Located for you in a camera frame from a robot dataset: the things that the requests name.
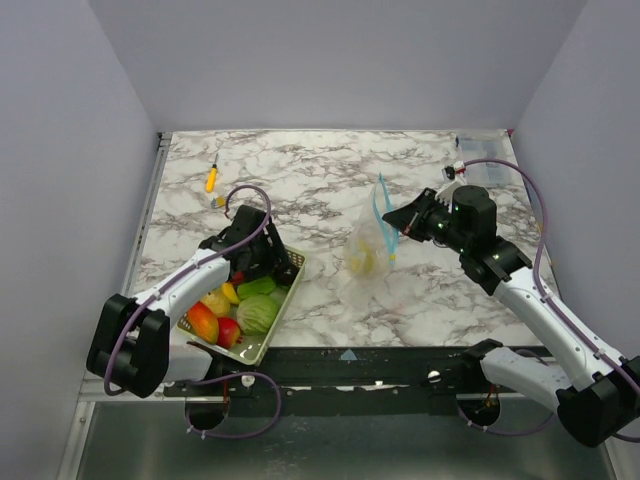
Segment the yellow lemon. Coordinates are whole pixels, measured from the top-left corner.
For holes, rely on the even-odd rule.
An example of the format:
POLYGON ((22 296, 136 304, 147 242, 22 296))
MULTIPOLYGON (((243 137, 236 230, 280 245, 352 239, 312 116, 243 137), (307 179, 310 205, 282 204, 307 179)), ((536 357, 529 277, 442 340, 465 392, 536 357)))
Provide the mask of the yellow lemon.
POLYGON ((363 239, 349 241, 344 258, 349 271, 362 278, 382 274, 388 266, 386 249, 363 239))

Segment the red pomegranate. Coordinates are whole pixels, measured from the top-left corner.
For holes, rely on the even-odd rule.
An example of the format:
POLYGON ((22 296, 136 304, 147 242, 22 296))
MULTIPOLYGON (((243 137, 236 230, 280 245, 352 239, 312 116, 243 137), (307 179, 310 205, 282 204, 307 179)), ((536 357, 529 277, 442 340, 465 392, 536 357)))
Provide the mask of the red pomegranate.
POLYGON ((242 331, 238 323, 230 317, 218 317, 218 338, 216 345, 230 349, 242 342, 242 331))

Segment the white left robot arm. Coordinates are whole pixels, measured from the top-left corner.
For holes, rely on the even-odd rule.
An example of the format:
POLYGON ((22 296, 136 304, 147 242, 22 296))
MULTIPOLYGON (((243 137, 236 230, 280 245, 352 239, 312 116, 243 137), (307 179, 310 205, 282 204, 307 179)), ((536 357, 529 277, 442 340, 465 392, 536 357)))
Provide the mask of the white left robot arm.
POLYGON ((244 364, 257 363, 298 272, 271 218, 242 205, 158 285, 105 302, 86 368, 140 398, 181 381, 212 394, 222 380, 214 355, 234 355, 244 341, 254 353, 244 364))

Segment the clear zip top bag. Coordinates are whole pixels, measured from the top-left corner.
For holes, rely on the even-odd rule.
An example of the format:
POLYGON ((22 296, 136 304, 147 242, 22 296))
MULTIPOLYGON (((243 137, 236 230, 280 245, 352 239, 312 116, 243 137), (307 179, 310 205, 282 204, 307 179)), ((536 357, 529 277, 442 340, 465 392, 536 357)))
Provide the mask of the clear zip top bag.
POLYGON ((368 197, 363 202, 360 215, 346 240, 363 239, 370 243, 380 245, 386 249, 388 266, 382 274, 373 277, 357 277, 348 269, 343 247, 343 260, 346 267, 348 280, 339 292, 339 299, 351 306, 367 305, 381 286, 385 278, 393 269, 396 262, 396 251, 399 242, 398 232, 382 219, 383 215, 392 211, 393 206, 387 189, 385 179, 379 174, 368 197))

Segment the yellow pear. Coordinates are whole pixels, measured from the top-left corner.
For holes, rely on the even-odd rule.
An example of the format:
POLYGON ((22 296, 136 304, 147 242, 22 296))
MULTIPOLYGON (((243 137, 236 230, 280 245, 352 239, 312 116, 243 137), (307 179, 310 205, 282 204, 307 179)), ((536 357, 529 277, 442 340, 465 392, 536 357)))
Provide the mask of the yellow pear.
POLYGON ((231 312, 231 303, 221 291, 212 291, 200 299, 216 317, 228 317, 231 312))

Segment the green cabbage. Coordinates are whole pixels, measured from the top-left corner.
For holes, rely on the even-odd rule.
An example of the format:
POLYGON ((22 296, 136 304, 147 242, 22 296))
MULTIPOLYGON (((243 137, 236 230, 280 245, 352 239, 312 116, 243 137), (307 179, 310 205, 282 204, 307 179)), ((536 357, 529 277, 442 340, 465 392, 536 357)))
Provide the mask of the green cabbage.
POLYGON ((246 335, 267 334, 279 310, 278 302, 270 296, 256 295, 240 302, 236 321, 246 335))

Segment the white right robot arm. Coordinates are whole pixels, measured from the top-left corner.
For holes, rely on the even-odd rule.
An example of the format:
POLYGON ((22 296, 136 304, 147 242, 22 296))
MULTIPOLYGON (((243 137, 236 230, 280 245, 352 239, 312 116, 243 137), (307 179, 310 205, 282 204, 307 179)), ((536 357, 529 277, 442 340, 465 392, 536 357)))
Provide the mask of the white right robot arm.
POLYGON ((554 367, 494 340, 469 349, 460 379, 480 392, 505 386, 554 412, 579 443, 596 447, 639 417, 639 360, 608 346, 540 278, 538 267, 497 233, 497 206, 479 186, 459 186, 442 200, 426 188, 383 221, 419 242, 459 256, 465 275, 511 310, 554 357, 554 367))

